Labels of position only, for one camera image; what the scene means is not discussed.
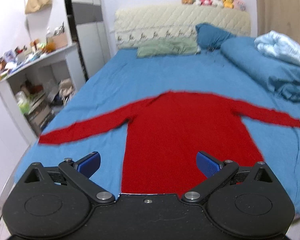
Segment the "red long-sleeve sweater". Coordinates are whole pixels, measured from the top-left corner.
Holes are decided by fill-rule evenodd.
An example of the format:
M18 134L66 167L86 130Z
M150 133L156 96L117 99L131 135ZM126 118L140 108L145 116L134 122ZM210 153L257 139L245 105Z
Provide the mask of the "red long-sleeve sweater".
M206 178L196 164L200 151L242 166L263 160L242 122L245 116L300 128L300 120L287 113L245 101L216 94L166 92L43 134L39 142L60 145L126 124L121 191L182 195Z

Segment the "green tissue pack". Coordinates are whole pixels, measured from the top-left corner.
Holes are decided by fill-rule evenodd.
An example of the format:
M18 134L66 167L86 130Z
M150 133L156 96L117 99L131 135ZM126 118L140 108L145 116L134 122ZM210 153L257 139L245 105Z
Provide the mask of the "green tissue pack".
M18 92L15 95L15 98L17 100L17 105L23 114L29 114L31 106L30 106L30 101L25 95L23 91Z

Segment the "white shelf desk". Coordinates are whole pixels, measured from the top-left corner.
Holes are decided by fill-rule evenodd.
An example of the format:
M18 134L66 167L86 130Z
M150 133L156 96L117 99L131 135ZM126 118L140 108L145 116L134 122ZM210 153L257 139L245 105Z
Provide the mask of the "white shelf desk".
M3 103L29 145L36 142L37 136L21 113L14 95L26 80L33 85L42 85L45 94L49 95L57 91L59 82L68 78L71 79L75 92L86 83L76 43L28 62L0 81Z

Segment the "blue bed sheet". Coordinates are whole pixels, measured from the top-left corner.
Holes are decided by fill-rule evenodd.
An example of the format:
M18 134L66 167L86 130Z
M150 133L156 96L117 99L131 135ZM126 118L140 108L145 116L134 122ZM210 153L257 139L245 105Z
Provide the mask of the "blue bed sheet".
M300 102L291 102L265 90L220 51L196 55L138 58L134 49L121 49L80 89L43 134L114 111L130 103L166 92L216 94L289 114L300 120ZM300 128L268 124L248 117L242 122L291 198L300 215ZM75 160L98 152L101 166L92 180L118 196L127 139L127 125L86 139L60 145L39 140L23 157L15 174L19 180L31 163L56 166L65 157Z

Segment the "blue folded duvet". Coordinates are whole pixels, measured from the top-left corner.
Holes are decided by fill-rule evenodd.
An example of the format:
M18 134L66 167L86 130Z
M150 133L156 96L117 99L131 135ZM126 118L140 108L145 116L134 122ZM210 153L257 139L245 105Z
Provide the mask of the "blue folded duvet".
M221 53L265 90L291 102L300 102L300 67L262 55L250 37L230 38Z

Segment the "orange plush on desk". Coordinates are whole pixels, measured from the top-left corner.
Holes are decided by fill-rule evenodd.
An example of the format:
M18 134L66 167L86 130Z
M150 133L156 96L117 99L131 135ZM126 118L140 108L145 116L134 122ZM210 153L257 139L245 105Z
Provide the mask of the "orange plush on desk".
M56 45L53 41L47 42L44 48L42 49L43 53L51 53L56 50Z

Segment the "dark blue pillow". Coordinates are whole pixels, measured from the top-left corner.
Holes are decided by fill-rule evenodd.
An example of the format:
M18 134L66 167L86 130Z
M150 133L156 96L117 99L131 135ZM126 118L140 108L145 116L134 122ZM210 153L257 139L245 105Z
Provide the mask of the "dark blue pillow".
M226 40L236 37L236 35L208 23L196 25L196 32L197 43L202 49L220 49Z

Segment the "framed photo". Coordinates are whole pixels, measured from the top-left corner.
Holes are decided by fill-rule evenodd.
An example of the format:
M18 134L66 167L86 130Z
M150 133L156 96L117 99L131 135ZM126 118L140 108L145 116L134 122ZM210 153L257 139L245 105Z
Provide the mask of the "framed photo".
M15 62L16 56L13 50L4 52L3 58L6 62Z

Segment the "green pillow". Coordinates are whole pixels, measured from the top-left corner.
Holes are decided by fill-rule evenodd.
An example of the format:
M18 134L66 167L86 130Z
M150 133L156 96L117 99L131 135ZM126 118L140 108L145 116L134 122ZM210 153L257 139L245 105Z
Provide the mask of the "green pillow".
M144 42L138 46L137 57L155 57L166 55L196 55L201 52L198 43L192 38L160 38Z

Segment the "woven storage basket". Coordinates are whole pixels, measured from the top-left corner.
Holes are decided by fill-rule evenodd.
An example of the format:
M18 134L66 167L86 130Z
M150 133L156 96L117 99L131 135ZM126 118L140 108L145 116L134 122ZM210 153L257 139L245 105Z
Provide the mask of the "woven storage basket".
M57 50L68 45L68 40L64 27L58 27L52 33L50 28L47 28L46 32L46 45L52 50Z

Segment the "light blue blanket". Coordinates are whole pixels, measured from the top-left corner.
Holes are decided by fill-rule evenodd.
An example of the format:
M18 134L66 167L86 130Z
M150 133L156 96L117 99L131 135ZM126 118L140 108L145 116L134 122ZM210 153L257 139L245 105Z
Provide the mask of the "light blue blanket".
M255 38L254 45L264 56L300 67L300 44L285 34L272 30Z

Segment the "cream quilted headboard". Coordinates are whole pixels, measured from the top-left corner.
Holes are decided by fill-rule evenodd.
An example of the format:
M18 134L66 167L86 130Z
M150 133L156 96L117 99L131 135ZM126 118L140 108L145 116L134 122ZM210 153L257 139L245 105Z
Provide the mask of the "cream quilted headboard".
M245 11L184 4L147 5L115 12L116 47L136 48L149 40L162 38L196 39L196 25L200 23L234 35L251 35L250 15Z

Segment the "light pink plush toy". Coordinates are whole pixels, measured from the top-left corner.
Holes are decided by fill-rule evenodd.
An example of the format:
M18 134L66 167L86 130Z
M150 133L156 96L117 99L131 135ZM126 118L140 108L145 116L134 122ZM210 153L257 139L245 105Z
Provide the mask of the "light pink plush toy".
M236 10L246 11L246 5L242 0L234 0L233 5Z

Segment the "yellow plush toy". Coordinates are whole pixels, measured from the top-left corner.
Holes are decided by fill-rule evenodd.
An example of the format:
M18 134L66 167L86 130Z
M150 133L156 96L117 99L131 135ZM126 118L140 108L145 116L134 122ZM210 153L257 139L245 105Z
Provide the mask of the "yellow plush toy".
M234 8L234 0L222 0L222 1L223 1L223 6L225 8L230 8L230 9Z

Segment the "white plush toy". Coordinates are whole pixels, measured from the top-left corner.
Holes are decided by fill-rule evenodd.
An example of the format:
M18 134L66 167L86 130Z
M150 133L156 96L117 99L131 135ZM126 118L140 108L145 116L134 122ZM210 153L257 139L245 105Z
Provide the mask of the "white plush toy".
M223 0L211 0L211 2L212 2L211 5L213 7L220 7L220 8L224 7Z

